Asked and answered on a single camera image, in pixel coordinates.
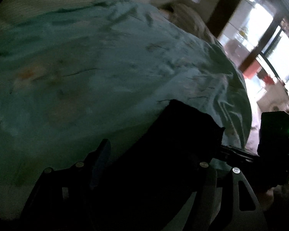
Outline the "black pants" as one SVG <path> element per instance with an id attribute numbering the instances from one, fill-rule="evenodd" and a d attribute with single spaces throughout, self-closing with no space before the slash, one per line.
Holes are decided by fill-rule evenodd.
<path id="1" fill-rule="evenodd" d="M 209 114 L 171 100 L 139 138 L 126 142 L 117 153 L 109 140 L 102 140 L 94 152 L 95 162 L 135 176 L 185 173 L 201 162 L 210 163 L 224 131 Z"/>

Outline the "teal floral bed sheet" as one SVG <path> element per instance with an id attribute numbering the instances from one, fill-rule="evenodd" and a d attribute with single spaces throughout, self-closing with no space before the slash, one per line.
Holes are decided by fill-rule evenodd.
<path id="1" fill-rule="evenodd" d="M 0 33 L 0 186 L 33 183 L 108 137 L 139 135 L 168 101 L 211 115 L 243 148 L 252 114 L 244 78 L 205 41 L 148 4 L 103 0 Z"/>

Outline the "bright window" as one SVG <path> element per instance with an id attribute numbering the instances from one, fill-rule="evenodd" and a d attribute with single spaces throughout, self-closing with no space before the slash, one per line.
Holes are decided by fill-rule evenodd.
<path id="1" fill-rule="evenodd" d="M 218 37 L 236 67 L 258 47 L 276 14 L 276 7 L 268 0 L 240 0 Z M 243 75 L 254 93 L 262 95 L 270 83 L 280 81 L 289 95 L 289 24 L 285 19 L 275 27 Z"/>

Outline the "crumpled pale floral blanket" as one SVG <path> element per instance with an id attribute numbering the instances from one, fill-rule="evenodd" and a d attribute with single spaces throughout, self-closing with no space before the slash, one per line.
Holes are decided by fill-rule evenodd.
<path id="1" fill-rule="evenodd" d="M 226 52 L 216 37 L 213 36 L 206 23 L 193 8 L 183 3 L 169 3 L 158 8 L 162 16 L 170 23 L 184 31 L 186 36 L 203 48 L 213 48 L 218 53 Z"/>

